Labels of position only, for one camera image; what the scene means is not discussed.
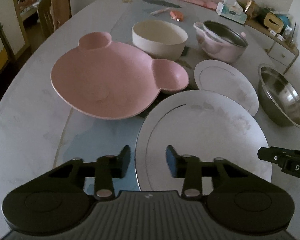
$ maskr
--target white bowl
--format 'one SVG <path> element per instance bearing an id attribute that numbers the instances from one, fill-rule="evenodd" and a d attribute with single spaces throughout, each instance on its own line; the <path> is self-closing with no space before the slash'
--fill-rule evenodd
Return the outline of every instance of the white bowl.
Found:
<path id="1" fill-rule="evenodd" d="M 154 58 L 178 59 L 187 38 L 184 29 L 165 21 L 148 20 L 132 27 L 133 45 Z"/>

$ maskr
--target dining table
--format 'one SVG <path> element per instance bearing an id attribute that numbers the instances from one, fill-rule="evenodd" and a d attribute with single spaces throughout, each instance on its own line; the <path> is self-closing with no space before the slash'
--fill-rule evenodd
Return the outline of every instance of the dining table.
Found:
<path id="1" fill-rule="evenodd" d="M 186 46 L 189 49 L 177 62 L 188 72 L 188 89 L 197 89 L 194 68 L 207 56 L 198 47 L 193 24 L 216 21 L 238 33 L 246 33 L 249 45 L 232 66 L 257 89 L 258 65 L 273 64 L 243 25 L 220 17 L 210 9 L 177 0 L 169 2 L 181 7 L 177 10 L 184 14 L 184 21 L 172 20 L 168 12 L 151 15 L 152 11 L 165 6 L 145 0 L 96 0 L 57 29 L 21 68 L 0 102 L 0 238 L 9 231 L 1 211 L 7 193 L 75 157 L 93 162 L 103 155 L 117 155 L 125 145 L 129 145 L 132 151 L 127 174 L 123 179 L 113 180 L 114 189 L 116 194 L 120 190 L 140 190 L 134 151 L 138 133 L 151 108 L 128 119 L 97 119 L 73 109 L 51 85 L 53 65 L 75 48 L 83 35 L 109 32 L 112 40 L 132 44 L 131 28 L 135 23 L 147 19 L 174 23 L 188 34 Z M 254 118 L 269 147 L 300 150 L 300 128 L 278 126 L 261 106 Z M 281 168 L 273 164 L 271 182 L 293 198 L 295 213 L 287 231 L 300 239 L 300 179 L 281 172 Z M 93 178 L 86 179 L 84 190 L 92 193 Z"/>

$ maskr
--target ribbed black surface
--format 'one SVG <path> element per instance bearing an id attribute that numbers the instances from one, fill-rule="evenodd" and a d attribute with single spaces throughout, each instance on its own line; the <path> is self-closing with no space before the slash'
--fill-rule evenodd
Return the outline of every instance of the ribbed black surface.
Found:
<path id="1" fill-rule="evenodd" d="M 95 206 L 77 227 L 54 236 L 11 232 L 4 240 L 293 240 L 282 231 L 268 236 L 231 232 L 213 221 L 201 203 L 186 201 L 177 192 L 122 192 Z"/>

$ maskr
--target small white plate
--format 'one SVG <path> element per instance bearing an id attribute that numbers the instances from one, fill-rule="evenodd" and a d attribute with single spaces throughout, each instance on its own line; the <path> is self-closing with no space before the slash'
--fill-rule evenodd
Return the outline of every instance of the small white plate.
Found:
<path id="1" fill-rule="evenodd" d="M 268 147 L 254 118 L 238 103 L 210 91 L 184 91 L 160 102 L 145 119 L 137 139 L 135 165 L 143 191 L 178 190 L 166 162 L 166 148 L 201 161 L 222 157 L 271 181 L 271 163 L 259 160 L 259 148 Z M 212 191 L 211 178 L 202 178 L 203 193 Z"/>
<path id="2" fill-rule="evenodd" d="M 237 69 L 219 60 L 204 60 L 194 69 L 200 90 L 208 90 L 237 102 L 252 116 L 258 112 L 259 100 L 249 80 Z"/>

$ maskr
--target pink pot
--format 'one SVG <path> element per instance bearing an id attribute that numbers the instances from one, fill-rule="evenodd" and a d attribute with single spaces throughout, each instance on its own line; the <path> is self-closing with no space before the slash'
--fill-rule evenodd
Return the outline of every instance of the pink pot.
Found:
<path id="1" fill-rule="evenodd" d="M 90 33 L 51 70 L 56 92 L 75 109 L 102 119 L 123 119 L 145 110 L 160 90 L 179 91 L 189 83 L 186 70 L 167 59 Z"/>
<path id="2" fill-rule="evenodd" d="M 213 59 L 234 63 L 248 46 L 245 33 L 240 35 L 223 24 L 205 21 L 194 28 L 199 46 Z"/>

